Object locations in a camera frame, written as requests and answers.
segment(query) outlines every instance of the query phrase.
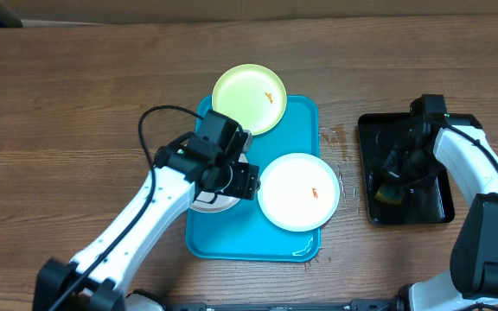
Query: food stain on plate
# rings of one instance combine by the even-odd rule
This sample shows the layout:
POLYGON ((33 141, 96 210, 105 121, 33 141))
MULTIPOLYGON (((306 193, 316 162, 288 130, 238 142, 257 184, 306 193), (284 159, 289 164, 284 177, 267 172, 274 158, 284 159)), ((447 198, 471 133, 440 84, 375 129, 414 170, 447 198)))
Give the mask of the food stain on plate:
POLYGON ((265 92, 265 95, 270 100, 270 104, 272 105, 272 103, 274 102, 274 100, 272 99, 272 94, 265 92))

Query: yellow plate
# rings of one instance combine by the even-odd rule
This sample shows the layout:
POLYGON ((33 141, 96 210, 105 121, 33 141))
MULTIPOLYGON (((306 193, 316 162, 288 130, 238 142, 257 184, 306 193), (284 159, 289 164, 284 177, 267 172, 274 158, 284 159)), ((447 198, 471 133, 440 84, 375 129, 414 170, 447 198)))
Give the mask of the yellow plate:
POLYGON ((253 135, 273 128, 286 105, 282 80, 259 65, 239 65, 226 71, 213 89, 213 110, 236 120, 253 135))

